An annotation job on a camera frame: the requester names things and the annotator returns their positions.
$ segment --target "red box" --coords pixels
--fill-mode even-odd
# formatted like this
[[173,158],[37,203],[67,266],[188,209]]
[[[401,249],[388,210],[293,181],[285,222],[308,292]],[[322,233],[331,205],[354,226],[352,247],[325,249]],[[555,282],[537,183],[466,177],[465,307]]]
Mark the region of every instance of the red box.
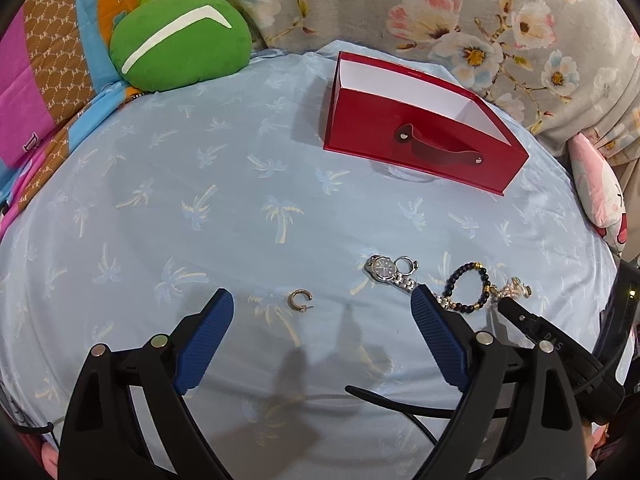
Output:
[[503,195],[529,154],[481,98],[395,63],[341,52],[324,148]]

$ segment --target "light blue bedsheet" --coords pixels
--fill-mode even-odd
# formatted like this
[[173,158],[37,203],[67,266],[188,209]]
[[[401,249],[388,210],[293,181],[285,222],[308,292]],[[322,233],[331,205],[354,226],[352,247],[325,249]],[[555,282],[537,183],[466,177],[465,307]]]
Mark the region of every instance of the light blue bedsheet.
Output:
[[[362,270],[372,254],[417,259],[415,277],[436,292],[480,260],[500,286],[509,276],[531,285],[523,306],[593,347],[615,265],[564,169],[500,111],[530,153],[503,198],[323,151],[339,50],[382,56],[336,42],[142,97],[36,196],[0,246],[0,372],[37,424],[64,415],[92,345],[140,346],[225,287],[236,314],[188,405],[234,478],[411,478],[430,443],[344,386],[441,408],[460,394],[439,374],[409,296]],[[292,311],[296,288],[316,307]],[[465,275],[455,294],[475,301],[478,278]],[[466,320],[526,344],[492,309]],[[426,423],[436,435],[445,425]]]

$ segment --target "blue rubber pad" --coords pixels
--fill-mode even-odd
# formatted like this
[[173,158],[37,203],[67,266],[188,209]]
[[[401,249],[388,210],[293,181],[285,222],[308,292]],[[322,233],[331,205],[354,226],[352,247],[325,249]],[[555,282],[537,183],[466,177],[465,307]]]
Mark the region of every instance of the blue rubber pad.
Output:
[[178,354],[174,388],[180,395],[200,384],[233,316],[234,298],[225,291]]
[[466,352],[444,319],[447,314],[459,314],[446,312],[425,286],[417,287],[412,293],[411,313],[444,380],[465,392],[470,383]]

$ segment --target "watch face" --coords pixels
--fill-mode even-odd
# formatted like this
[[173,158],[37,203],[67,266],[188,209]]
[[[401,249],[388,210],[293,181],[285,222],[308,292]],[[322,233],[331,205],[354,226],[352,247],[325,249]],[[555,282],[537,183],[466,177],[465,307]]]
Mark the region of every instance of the watch face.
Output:
[[396,264],[393,263],[391,258],[378,258],[373,262],[371,270],[373,270],[375,275],[381,280],[390,280],[396,273]]

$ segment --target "white stripe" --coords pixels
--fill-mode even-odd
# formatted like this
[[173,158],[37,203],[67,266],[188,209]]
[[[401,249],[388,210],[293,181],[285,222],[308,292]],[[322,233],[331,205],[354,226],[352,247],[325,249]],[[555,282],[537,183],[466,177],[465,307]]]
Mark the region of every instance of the white stripe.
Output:
[[140,45],[140,47],[133,51],[133,53],[129,56],[129,58],[122,66],[122,73],[126,74],[137,60],[144,56],[158,43],[161,43],[172,34],[175,34],[176,32],[183,30],[185,27],[188,27],[189,25],[191,25],[191,23],[199,22],[200,20],[203,20],[205,18],[209,18],[214,22],[218,22],[220,25],[224,25],[226,28],[231,28],[231,23],[229,23],[218,10],[214,9],[210,5],[205,5],[203,7],[198,7],[197,9],[190,10],[189,12],[185,12],[183,15],[178,16],[172,22],[167,23],[163,28],[158,30],[148,40],[146,40],[145,43],[143,43],[142,45]]

